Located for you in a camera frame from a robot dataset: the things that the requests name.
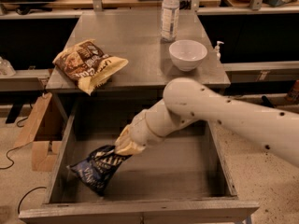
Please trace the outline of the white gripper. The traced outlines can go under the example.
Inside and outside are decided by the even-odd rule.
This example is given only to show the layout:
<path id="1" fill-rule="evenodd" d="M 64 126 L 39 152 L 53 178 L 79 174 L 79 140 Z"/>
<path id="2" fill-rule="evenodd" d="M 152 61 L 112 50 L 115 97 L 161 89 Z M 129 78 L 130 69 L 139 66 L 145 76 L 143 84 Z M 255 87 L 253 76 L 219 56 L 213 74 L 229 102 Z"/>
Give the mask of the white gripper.
<path id="1" fill-rule="evenodd" d="M 141 153 L 147 146 L 157 145 L 164 138 L 156 134 L 146 120 L 147 109 L 135 115 L 130 126 L 126 125 L 115 142 L 115 150 L 121 155 Z"/>

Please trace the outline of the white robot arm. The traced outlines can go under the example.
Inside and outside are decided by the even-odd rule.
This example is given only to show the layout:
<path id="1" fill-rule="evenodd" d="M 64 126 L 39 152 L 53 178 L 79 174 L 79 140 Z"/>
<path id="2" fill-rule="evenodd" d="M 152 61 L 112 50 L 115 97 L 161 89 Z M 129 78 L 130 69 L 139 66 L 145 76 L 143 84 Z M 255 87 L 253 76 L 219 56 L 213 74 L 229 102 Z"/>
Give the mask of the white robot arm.
<path id="1" fill-rule="evenodd" d="M 216 122 L 299 166 L 298 114 L 232 100 L 185 77 L 170 81 L 162 100 L 134 116 L 115 142 L 115 152 L 138 154 L 198 120 Z"/>

